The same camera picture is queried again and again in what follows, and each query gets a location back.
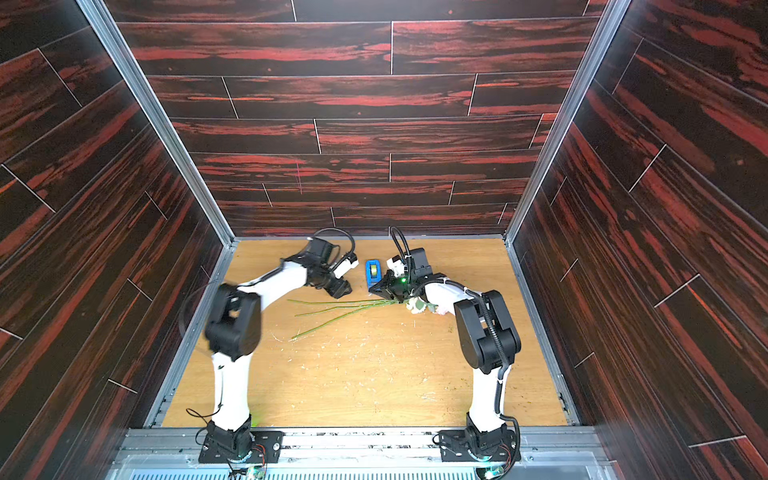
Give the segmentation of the artificial flower bouquet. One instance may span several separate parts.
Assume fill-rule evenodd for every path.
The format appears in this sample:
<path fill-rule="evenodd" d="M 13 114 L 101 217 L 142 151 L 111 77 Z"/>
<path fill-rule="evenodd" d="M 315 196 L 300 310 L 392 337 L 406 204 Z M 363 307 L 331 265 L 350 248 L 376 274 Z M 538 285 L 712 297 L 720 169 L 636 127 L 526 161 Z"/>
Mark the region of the artificial flower bouquet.
<path fill-rule="evenodd" d="M 428 300 L 424 300 L 421 297 L 410 297 L 410 298 L 407 298 L 404 302 L 400 302 L 398 300 L 384 299 L 384 300 L 356 300 L 356 301 L 343 301 L 343 302 L 309 302 L 309 301 L 292 300 L 292 303 L 307 305 L 307 306 L 319 306 L 318 310 L 298 313 L 296 314 L 296 317 L 316 316 L 316 315 L 321 315 L 329 312 L 332 312 L 334 314 L 334 317 L 308 330 L 305 330 L 293 335 L 290 338 L 291 341 L 296 341 L 300 338 L 311 335 L 316 331 L 320 330 L 321 328 L 329 326 L 332 323 L 338 320 L 341 320 L 343 318 L 349 317 L 353 314 L 361 313 L 364 311 L 368 311 L 368 310 L 372 310 L 380 307 L 387 307 L 391 305 L 404 305 L 406 309 L 412 314 L 430 312 L 434 314 L 445 315 L 445 314 L 451 313 L 450 309 L 443 308 L 440 305 L 429 302 Z"/>

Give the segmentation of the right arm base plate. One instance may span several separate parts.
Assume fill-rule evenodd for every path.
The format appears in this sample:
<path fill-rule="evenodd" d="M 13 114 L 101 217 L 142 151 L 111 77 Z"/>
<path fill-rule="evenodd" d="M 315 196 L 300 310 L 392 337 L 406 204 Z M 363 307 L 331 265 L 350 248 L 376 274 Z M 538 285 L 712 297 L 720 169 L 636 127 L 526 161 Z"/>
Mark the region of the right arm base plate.
<path fill-rule="evenodd" d="M 441 430 L 432 437 L 443 462 L 510 462 L 519 460 L 520 434 L 506 425 L 490 432 L 474 427 Z"/>

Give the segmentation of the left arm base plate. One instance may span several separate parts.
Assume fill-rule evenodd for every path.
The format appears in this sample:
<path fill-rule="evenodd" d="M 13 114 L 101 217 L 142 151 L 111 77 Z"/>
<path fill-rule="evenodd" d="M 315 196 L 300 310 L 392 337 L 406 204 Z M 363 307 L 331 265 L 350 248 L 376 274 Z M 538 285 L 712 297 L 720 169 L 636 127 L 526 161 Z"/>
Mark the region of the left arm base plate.
<path fill-rule="evenodd" d="M 276 430 L 225 431 L 214 428 L 206 437 L 198 457 L 201 464 L 257 463 L 279 461 L 284 433 Z"/>

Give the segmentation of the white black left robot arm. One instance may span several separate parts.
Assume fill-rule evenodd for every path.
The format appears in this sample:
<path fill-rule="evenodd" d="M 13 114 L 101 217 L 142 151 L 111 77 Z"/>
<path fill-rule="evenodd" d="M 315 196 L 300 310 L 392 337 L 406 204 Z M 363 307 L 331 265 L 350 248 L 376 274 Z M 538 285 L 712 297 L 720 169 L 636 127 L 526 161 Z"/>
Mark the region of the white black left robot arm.
<path fill-rule="evenodd" d="M 334 299 L 352 292 L 343 275 L 358 265 L 355 240 L 339 230 L 349 239 L 350 247 L 335 257 L 336 245 L 320 237 L 327 231 L 316 231 L 301 251 L 282 259 L 277 268 L 245 283 L 222 283 L 214 294 L 204 329 L 212 352 L 215 392 L 206 440 L 232 458 L 242 459 L 252 448 L 249 369 L 262 337 L 262 312 L 305 286 L 324 290 Z"/>

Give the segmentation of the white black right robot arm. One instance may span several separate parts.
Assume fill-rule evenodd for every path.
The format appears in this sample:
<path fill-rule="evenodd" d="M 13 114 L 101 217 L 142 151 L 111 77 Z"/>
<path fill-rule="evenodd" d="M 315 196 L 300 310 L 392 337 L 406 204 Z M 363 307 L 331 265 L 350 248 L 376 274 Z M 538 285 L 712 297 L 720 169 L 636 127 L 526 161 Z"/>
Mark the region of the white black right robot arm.
<path fill-rule="evenodd" d="M 499 451 L 510 459 L 519 441 L 519 424 L 503 413 L 503 401 L 509 369 L 522 342 L 502 294 L 478 292 L 435 273 L 422 248 L 394 256 L 386 265 L 386 273 L 369 286 L 369 292 L 405 304 L 414 313 L 453 315 L 461 352 L 473 370 L 464 433 L 456 440 L 443 437 L 438 445 L 478 461 Z"/>

